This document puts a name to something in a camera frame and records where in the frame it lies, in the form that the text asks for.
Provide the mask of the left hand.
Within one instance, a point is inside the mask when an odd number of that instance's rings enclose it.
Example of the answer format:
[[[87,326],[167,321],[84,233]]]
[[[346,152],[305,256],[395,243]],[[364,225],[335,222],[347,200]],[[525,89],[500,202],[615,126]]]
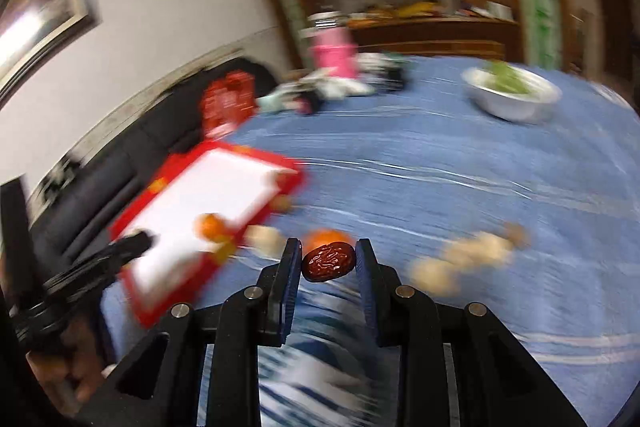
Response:
[[[36,380],[58,411],[75,416],[105,381],[96,335],[85,315],[70,320],[62,335],[66,355],[28,352]]]

